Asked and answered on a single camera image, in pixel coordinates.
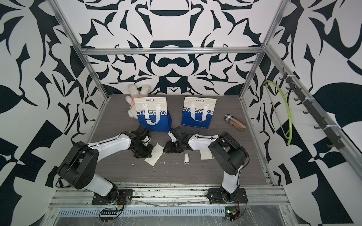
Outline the blue white paper bag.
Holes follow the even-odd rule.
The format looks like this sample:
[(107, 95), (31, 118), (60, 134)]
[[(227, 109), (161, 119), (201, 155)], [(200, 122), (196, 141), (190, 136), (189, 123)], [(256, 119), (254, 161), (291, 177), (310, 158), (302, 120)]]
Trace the blue white paper bag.
[(217, 99), (185, 97), (182, 126), (208, 129), (214, 115)]
[(149, 131), (170, 131), (172, 118), (165, 97), (136, 98), (135, 108), (140, 125)]

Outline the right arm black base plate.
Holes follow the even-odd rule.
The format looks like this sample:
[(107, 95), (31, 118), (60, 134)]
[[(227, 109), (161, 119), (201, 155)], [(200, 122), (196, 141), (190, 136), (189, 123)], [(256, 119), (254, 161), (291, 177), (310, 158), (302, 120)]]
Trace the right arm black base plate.
[(210, 188), (206, 197), (210, 203), (248, 203), (246, 190), (239, 187), (232, 194), (223, 188)]

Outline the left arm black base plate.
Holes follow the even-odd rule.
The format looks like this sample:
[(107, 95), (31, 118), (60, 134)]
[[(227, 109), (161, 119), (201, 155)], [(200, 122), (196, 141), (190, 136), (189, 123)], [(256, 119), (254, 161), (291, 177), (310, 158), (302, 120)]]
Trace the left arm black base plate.
[(132, 201), (132, 189), (115, 189), (111, 190), (107, 196), (101, 196), (97, 193), (94, 194), (92, 205), (124, 205)]

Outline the small white stapler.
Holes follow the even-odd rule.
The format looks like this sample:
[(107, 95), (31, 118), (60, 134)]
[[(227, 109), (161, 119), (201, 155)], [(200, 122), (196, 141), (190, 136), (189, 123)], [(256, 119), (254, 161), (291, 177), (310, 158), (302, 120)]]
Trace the small white stapler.
[(189, 164), (189, 154), (188, 154), (188, 153), (185, 153), (185, 154), (184, 154), (184, 164), (185, 164), (185, 165), (188, 165), (188, 164)]

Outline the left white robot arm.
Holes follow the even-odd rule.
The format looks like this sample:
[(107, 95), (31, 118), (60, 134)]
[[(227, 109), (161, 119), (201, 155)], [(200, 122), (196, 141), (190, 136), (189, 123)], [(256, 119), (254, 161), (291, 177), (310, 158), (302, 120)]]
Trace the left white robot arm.
[(119, 151), (132, 151), (137, 157), (151, 157), (153, 146), (151, 132), (140, 125), (135, 131), (127, 131), (115, 137), (94, 143), (77, 142), (58, 168), (59, 186), (62, 180), (70, 186), (89, 190), (96, 195), (114, 202), (119, 196), (117, 186), (95, 173), (97, 163)]

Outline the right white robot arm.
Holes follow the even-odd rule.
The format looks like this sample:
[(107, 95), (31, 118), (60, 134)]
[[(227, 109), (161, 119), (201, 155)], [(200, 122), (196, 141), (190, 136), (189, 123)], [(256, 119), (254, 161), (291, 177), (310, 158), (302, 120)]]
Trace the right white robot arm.
[(209, 151), (223, 170), (221, 188), (229, 195), (239, 188), (240, 171), (247, 165), (249, 155), (228, 132), (219, 135), (203, 136), (188, 134), (178, 126), (168, 132), (171, 140), (164, 147), (166, 153), (179, 153), (184, 150)]

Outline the white paper receipt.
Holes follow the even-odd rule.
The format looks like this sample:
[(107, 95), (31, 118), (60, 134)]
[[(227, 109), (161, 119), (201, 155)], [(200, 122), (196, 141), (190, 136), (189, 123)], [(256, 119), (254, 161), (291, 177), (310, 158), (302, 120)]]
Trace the white paper receipt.
[(159, 158), (163, 153), (164, 153), (164, 148), (161, 145), (156, 144), (156, 146), (153, 148), (151, 152), (151, 158), (146, 158), (144, 161), (147, 162), (152, 167), (154, 167), (156, 162), (159, 160)]
[(201, 157), (201, 160), (212, 160), (212, 159), (214, 159), (212, 153), (210, 151), (207, 151), (207, 150), (200, 150), (200, 157)]

